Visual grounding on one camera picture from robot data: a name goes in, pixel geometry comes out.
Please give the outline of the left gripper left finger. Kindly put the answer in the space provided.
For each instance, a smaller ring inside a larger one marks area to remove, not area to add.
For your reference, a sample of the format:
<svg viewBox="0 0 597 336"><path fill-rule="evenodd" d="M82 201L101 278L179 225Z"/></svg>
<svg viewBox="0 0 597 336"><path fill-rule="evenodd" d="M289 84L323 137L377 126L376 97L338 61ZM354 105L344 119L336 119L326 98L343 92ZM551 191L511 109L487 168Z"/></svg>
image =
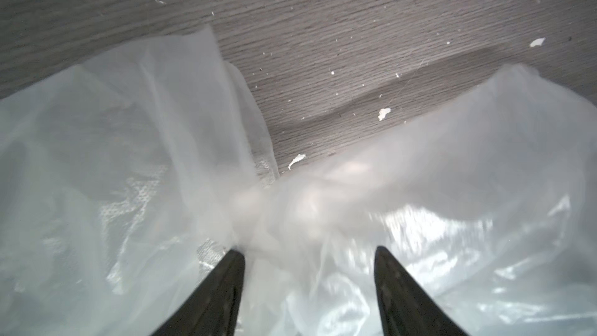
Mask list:
<svg viewBox="0 0 597 336"><path fill-rule="evenodd" d="M230 250L154 336L233 336L243 292L246 261Z"/></svg>

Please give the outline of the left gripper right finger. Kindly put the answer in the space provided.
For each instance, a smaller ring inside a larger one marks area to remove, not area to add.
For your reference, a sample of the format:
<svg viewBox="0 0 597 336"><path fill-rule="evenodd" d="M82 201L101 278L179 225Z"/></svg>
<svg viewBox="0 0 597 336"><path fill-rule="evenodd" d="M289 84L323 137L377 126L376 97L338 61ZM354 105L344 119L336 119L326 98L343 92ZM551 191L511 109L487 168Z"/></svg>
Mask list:
<svg viewBox="0 0 597 336"><path fill-rule="evenodd" d="M385 336L467 336L382 246L376 247L374 280Z"/></svg>

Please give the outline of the clear plastic bag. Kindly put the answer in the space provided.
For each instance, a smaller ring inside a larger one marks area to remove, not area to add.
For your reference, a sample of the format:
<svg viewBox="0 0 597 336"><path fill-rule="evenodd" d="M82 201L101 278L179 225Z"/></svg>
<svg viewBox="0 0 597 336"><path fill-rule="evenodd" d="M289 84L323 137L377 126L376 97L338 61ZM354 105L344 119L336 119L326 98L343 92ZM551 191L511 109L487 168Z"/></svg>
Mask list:
<svg viewBox="0 0 597 336"><path fill-rule="evenodd" d="M280 178L239 334L382 334L379 246L471 335L594 335L595 105L510 65Z"/></svg>
<svg viewBox="0 0 597 336"><path fill-rule="evenodd" d="M150 335L278 178L210 27L135 40L1 102L1 333Z"/></svg>

